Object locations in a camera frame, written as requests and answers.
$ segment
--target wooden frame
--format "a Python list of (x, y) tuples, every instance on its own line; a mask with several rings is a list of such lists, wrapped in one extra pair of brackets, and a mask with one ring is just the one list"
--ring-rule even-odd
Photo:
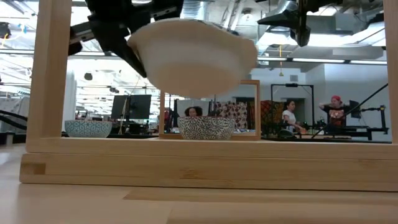
[[(261, 106), (260, 106), (260, 81), (259, 80), (241, 80), (240, 85), (253, 85), (254, 86), (254, 120), (255, 129), (254, 134), (234, 134), (231, 140), (233, 141), (253, 141), (261, 139)], [(160, 91), (160, 114), (159, 114), (159, 137), (161, 139), (182, 139), (180, 134), (164, 134), (164, 105), (165, 105), (165, 93)]]
[[(21, 182), (398, 191), (397, 116), (392, 144), (61, 138), (71, 6), (40, 1)], [(397, 11), (398, 1), (384, 1), (391, 114), (398, 113)]]

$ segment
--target person in white shirt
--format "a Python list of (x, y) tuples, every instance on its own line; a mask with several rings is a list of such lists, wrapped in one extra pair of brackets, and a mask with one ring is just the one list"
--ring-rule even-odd
[(288, 126), (286, 129), (289, 131), (293, 132), (293, 129), (296, 129), (296, 131), (300, 131), (301, 133), (305, 132), (305, 129), (302, 128), (300, 125), (297, 124), (296, 117), (293, 114), (293, 111), (296, 107), (295, 103), (293, 100), (287, 100), (285, 103), (286, 110), (282, 113), (282, 120), (286, 121), (290, 126)]

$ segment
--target white bowl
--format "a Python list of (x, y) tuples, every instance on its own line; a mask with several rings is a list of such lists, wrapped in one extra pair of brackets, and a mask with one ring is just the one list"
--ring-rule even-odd
[(112, 130), (109, 121), (65, 121), (65, 131), (73, 138), (106, 138)]
[(257, 63), (252, 40), (193, 19), (151, 23), (133, 33), (127, 43), (156, 88), (191, 98), (237, 87)]
[(178, 118), (178, 128), (184, 139), (229, 140), (235, 130), (235, 120), (210, 116), (186, 116)]

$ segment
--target woman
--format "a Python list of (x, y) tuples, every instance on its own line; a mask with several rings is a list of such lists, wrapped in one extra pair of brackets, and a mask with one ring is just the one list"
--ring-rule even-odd
[(203, 114), (203, 110), (200, 106), (192, 106), (185, 110), (186, 116), (201, 116)]
[(296, 107), (296, 105), (293, 100), (287, 100), (285, 103), (286, 110), (284, 110), (284, 112), (282, 113), (282, 119), (285, 122), (287, 122), (288, 124), (290, 124), (290, 126), (287, 127), (286, 129), (293, 131), (293, 129), (295, 128), (296, 131), (300, 131), (301, 133), (304, 133), (305, 129), (297, 124), (296, 117), (293, 114), (295, 107)]
[(328, 123), (335, 127), (342, 127), (346, 124), (345, 113), (349, 111), (349, 106), (345, 106), (340, 96), (332, 96), (330, 103), (321, 103), (319, 108), (328, 114)]

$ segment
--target black and white patterned bowl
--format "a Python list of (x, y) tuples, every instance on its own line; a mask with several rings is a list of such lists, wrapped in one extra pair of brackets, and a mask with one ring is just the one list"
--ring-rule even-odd
[(109, 121), (65, 121), (65, 131), (73, 138), (106, 138), (111, 130)]
[(235, 130), (235, 120), (210, 116), (178, 118), (178, 128), (184, 139), (229, 140)]

